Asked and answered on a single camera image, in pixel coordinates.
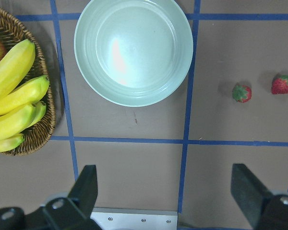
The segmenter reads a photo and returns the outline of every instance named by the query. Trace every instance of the red strawberry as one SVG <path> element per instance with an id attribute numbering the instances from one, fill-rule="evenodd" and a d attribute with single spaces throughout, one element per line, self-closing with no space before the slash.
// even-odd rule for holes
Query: red strawberry
<path id="1" fill-rule="evenodd" d="M 282 75 L 277 77 L 272 82 L 272 94 L 285 94 L 288 93 L 288 76 Z"/>
<path id="2" fill-rule="evenodd" d="M 252 90 L 246 85 L 237 84 L 232 90 L 232 98 L 237 102 L 247 102 L 252 97 Z"/>

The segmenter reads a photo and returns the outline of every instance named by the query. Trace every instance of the bolt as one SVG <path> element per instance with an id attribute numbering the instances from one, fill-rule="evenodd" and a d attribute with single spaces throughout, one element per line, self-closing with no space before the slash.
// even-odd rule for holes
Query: bolt
<path id="1" fill-rule="evenodd" d="M 52 208 L 53 209 L 59 209 L 60 207 L 62 207 L 64 205 L 64 200 L 63 199 L 60 199 L 60 200 L 58 200 L 58 201 L 56 201 L 56 202 L 54 202 L 53 204 L 52 204 Z"/>
<path id="2" fill-rule="evenodd" d="M 283 202 L 284 205 L 288 205 L 288 196 L 282 196 L 280 201 Z"/>
<path id="3" fill-rule="evenodd" d="M 15 210 L 13 208 L 11 208 L 9 211 L 2 214 L 1 219 L 7 220 L 7 219 L 13 217 L 14 214 L 15 214 Z"/>

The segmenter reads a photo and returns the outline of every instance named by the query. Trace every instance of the round plate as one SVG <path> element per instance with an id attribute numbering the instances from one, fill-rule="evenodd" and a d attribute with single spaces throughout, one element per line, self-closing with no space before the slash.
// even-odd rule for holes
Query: round plate
<path id="1" fill-rule="evenodd" d="M 77 23 L 74 51 L 81 74 L 99 95 L 138 107 L 180 86 L 193 39 L 174 0 L 92 0 Z"/>

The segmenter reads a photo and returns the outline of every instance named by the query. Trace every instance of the wicker basket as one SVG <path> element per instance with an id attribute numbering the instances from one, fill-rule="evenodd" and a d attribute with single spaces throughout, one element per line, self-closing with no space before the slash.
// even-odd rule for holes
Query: wicker basket
<path id="1" fill-rule="evenodd" d="M 38 42 L 24 24 L 0 8 L 0 41 L 5 45 L 6 49 L 10 50 L 15 44 L 25 39 L 34 42 L 36 58 L 29 73 L 20 84 L 43 74 L 48 75 L 45 58 Z M 47 104 L 47 111 L 42 120 L 22 132 L 25 136 L 25 141 L 20 146 L 1 154 L 11 156 L 26 155 L 39 150 L 48 142 L 54 131 L 56 118 L 51 87 L 48 88 L 47 94 L 42 101 Z"/>

